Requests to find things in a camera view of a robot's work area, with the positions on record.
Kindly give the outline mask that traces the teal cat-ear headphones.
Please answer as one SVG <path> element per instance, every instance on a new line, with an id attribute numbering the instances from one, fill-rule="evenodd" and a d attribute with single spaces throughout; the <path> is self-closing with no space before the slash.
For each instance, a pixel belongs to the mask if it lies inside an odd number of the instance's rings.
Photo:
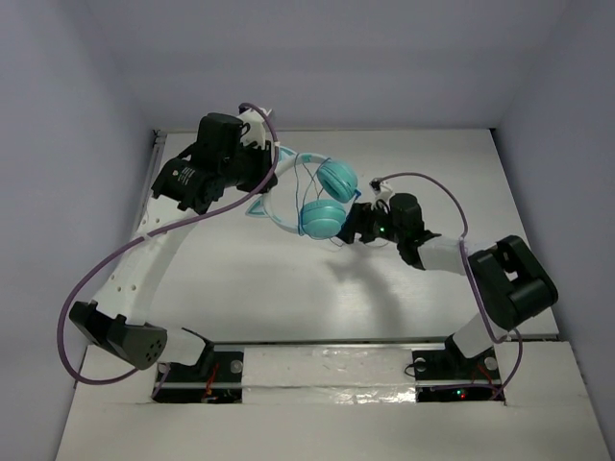
<path id="1" fill-rule="evenodd" d="M 317 165 L 314 173 L 308 171 L 310 182 L 318 183 L 320 190 L 327 195 L 326 198 L 318 196 L 315 200 L 308 202 L 308 192 L 305 191 L 303 199 L 300 199 L 300 181 L 297 173 L 300 166 L 308 164 Z M 336 237 L 346 222 L 347 206 L 361 195 L 354 169 L 341 160 L 316 153 L 296 153 L 289 148 L 281 147 L 275 175 L 279 178 L 290 170 L 296 174 L 296 222 L 285 222 L 276 214 L 271 198 L 272 191 L 256 199 L 248 207 L 245 215 L 252 218 L 268 218 L 283 231 L 300 236 L 306 235 L 315 240 L 328 240 Z"/>

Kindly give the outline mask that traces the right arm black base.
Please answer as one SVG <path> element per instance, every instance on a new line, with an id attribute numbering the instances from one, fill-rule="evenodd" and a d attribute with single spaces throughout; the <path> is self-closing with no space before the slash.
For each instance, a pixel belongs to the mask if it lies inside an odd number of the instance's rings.
<path id="1" fill-rule="evenodd" d="M 493 346 L 468 358 L 447 338 L 442 349 L 413 351 L 404 374 L 414 379 L 419 403 L 504 402 Z"/>

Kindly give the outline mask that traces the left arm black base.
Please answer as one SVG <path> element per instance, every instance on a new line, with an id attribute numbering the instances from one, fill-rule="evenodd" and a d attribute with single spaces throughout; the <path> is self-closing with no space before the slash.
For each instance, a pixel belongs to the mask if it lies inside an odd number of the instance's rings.
<path id="1" fill-rule="evenodd" d="M 219 350 L 201 334 L 188 328 L 183 331 L 198 337 L 204 349 L 194 365 L 163 364 L 157 373 L 151 400 L 156 403 L 242 403 L 244 350 Z"/>

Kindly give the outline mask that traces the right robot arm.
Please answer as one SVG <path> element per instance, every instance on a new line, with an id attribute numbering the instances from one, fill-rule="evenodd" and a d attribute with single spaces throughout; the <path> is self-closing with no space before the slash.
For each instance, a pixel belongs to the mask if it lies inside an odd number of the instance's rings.
<path id="1" fill-rule="evenodd" d="M 337 237 L 347 244 L 383 239 L 414 269 L 468 279 L 479 313 L 445 341 L 443 363 L 452 376 L 468 376 L 478 355 L 558 301 L 552 278 L 524 239 L 509 235 L 472 250 L 459 237 L 428 230 L 417 198 L 408 193 L 393 195 L 386 205 L 352 205 Z"/>

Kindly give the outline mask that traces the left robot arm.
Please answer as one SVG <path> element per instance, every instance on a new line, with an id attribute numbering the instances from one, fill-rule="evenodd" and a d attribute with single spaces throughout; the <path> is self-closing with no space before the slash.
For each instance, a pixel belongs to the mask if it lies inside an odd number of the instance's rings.
<path id="1" fill-rule="evenodd" d="M 163 361 L 180 363 L 192 378 L 212 371 L 213 355 L 204 338 L 149 323 L 152 302 L 196 225 L 270 191 L 280 157 L 268 109 L 243 103 L 237 115 L 211 112 L 201 119 L 196 139 L 161 165 L 131 241 L 92 268 L 64 301 L 57 347 L 67 372 L 85 384 L 106 382 L 72 367 L 64 345 L 67 323 L 133 373 Z"/>

